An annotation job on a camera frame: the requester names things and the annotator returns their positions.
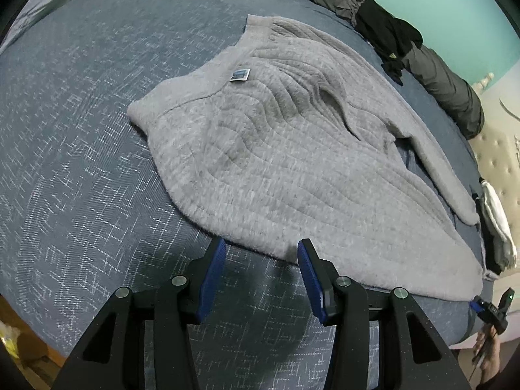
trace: human hand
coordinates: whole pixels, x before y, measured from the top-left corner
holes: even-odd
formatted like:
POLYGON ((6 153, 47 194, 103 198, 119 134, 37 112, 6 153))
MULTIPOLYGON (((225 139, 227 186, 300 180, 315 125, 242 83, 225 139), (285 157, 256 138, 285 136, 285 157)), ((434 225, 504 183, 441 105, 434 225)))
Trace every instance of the human hand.
POLYGON ((476 355, 478 353, 487 336, 491 336, 492 340, 491 346, 480 364, 480 369, 482 370, 480 383, 489 381, 500 371, 500 338, 495 327, 484 326, 478 332, 477 342, 473 346, 473 354, 476 355))

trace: gray sweater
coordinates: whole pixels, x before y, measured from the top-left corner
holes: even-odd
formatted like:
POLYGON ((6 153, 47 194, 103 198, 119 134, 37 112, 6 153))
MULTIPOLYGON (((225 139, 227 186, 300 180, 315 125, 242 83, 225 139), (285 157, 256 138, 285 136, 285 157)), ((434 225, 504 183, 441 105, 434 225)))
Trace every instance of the gray sweater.
POLYGON ((128 108, 173 202, 232 242, 295 261, 311 238, 367 285, 470 300, 482 268, 432 190, 407 171, 411 143, 467 224, 475 206, 437 141, 358 53, 295 20, 250 15, 235 46, 128 108), (230 82, 251 69, 248 80, 230 82))

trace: wall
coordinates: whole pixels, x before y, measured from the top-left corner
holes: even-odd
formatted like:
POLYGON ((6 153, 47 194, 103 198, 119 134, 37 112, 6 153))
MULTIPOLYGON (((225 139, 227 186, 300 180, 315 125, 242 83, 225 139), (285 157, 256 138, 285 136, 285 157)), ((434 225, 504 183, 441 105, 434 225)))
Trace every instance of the wall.
POLYGON ((494 0, 376 0, 421 31, 470 84, 488 72, 502 77, 520 58, 520 39, 494 0))
POLYGON ((520 122, 509 116, 500 104, 501 99, 509 111, 520 117, 520 60, 499 80, 492 82, 495 85, 480 96, 486 116, 500 124, 505 133, 520 137, 520 122))

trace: mattress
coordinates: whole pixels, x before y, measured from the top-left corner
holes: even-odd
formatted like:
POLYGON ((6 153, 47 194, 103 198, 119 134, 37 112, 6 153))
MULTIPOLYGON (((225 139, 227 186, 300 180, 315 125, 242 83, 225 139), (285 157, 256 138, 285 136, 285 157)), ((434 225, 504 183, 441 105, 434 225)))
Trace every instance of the mattress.
MULTIPOLYGON (((384 74, 351 26, 308 0, 72 0, 0 55, 0 293, 64 355, 116 288, 157 286, 208 245, 211 237, 169 200, 125 113, 162 80, 236 43, 249 13, 308 23, 384 74)), ((403 82, 391 84, 467 191, 479 193, 477 165, 457 126, 407 72, 403 82)), ((399 146, 407 167, 435 190, 408 143, 399 146)), ((477 227, 442 202, 482 260, 477 227)), ((466 302, 417 301, 448 344, 473 324, 466 302)), ((312 316, 296 266, 232 245, 213 312, 190 332, 202 388, 310 389, 323 386, 334 328, 312 316)))

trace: teal wall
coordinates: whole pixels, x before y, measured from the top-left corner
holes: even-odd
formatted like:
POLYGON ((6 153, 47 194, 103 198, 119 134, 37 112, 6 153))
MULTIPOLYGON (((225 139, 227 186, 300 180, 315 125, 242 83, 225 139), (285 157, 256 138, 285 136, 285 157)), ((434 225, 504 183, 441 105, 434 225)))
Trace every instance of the teal wall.
POLYGON ((376 0, 407 20, 470 84, 488 72, 496 82, 520 58, 520 39, 494 0, 376 0))

